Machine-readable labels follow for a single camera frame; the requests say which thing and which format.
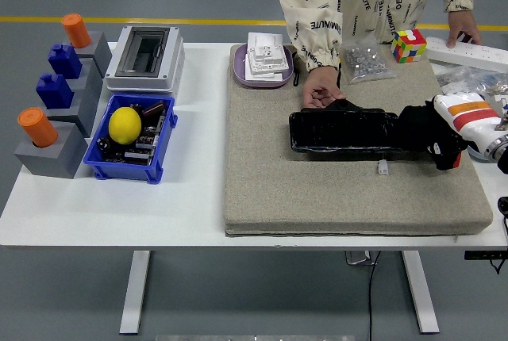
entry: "table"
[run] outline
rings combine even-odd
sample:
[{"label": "table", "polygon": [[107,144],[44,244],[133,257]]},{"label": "table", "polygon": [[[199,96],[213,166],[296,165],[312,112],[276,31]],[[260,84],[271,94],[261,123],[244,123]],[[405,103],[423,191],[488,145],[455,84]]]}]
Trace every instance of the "table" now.
[{"label": "table", "polygon": [[[186,59],[175,105],[179,122],[171,134],[159,185],[120,179],[99,181],[85,165],[73,180],[34,176],[22,167],[0,217],[0,244],[123,247],[135,251],[121,333],[137,333],[149,251],[181,247],[407,251],[404,256],[417,312],[424,312],[432,309],[432,303],[415,251],[437,247],[489,250],[508,245],[497,210],[498,198],[508,195],[508,176],[494,164],[477,162],[476,171],[495,214],[492,225],[478,235],[226,237],[222,222],[226,80],[233,45],[184,44]],[[109,96],[103,88],[95,126]],[[425,305],[422,310],[418,309],[420,294]],[[430,328],[436,329],[432,316]]]}]

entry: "beige mat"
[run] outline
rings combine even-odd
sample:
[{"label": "beige mat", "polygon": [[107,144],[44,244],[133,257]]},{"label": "beige mat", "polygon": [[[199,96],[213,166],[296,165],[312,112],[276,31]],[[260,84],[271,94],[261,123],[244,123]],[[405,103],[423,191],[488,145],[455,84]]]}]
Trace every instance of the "beige mat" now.
[{"label": "beige mat", "polygon": [[[387,47],[383,52],[390,57]],[[351,102],[399,115],[406,105],[423,105],[439,94],[427,59],[402,65],[388,59],[398,77],[342,83]],[[297,67],[304,70],[301,62]],[[291,80],[279,89],[255,90],[238,83],[230,65],[228,235],[464,235],[492,222],[465,153],[455,170],[439,171],[430,158],[419,157],[390,161],[390,175],[380,176],[375,160],[317,161],[293,152],[288,117],[301,109],[305,77],[298,87]]]}]

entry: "orange cylinder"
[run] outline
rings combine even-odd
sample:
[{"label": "orange cylinder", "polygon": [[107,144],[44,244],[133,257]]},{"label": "orange cylinder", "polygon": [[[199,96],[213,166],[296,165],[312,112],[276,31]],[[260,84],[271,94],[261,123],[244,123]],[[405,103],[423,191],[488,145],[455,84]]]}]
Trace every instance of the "orange cylinder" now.
[{"label": "orange cylinder", "polygon": [[58,132],[41,109],[26,109],[19,114],[17,122],[39,148],[49,147],[58,139]]},{"label": "orange cylinder", "polygon": [[65,32],[67,32],[71,45],[75,48],[85,48],[92,42],[87,27],[79,14],[70,13],[63,16],[62,25]]}]

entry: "blue plastic bin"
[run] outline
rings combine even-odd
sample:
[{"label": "blue plastic bin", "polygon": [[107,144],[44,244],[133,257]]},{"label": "blue plastic bin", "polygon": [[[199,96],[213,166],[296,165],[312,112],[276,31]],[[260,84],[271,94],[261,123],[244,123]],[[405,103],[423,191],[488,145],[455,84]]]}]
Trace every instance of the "blue plastic bin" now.
[{"label": "blue plastic bin", "polygon": [[[159,134],[159,142],[150,165],[103,162],[102,152],[98,149],[97,140],[108,136],[111,115],[120,107],[129,107],[130,105],[138,104],[145,108],[160,101],[166,103],[167,113]],[[95,172],[95,177],[100,180],[105,180],[107,178],[127,178],[131,180],[143,180],[149,184],[159,183],[162,178],[162,163],[166,154],[167,144],[169,143],[169,137],[178,120],[178,117],[173,113],[174,105],[175,99],[169,98],[168,96],[113,94],[106,107],[106,112],[101,119],[97,132],[94,135],[94,139],[87,149],[83,162],[92,167]]]}]

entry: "hand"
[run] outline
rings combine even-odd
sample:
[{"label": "hand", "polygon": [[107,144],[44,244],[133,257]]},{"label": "hand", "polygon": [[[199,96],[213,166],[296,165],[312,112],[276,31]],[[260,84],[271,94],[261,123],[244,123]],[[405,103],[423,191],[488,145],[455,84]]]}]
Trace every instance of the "hand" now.
[{"label": "hand", "polygon": [[325,108],[336,99],[346,99],[337,87],[339,72],[332,66],[317,67],[310,71],[303,84],[303,107]]},{"label": "hand", "polygon": [[476,45],[482,44],[482,37],[479,35],[472,10],[448,12],[448,25],[450,27],[450,35],[446,43],[448,48],[453,49],[457,40],[462,35],[464,35],[462,42],[471,41]]}]

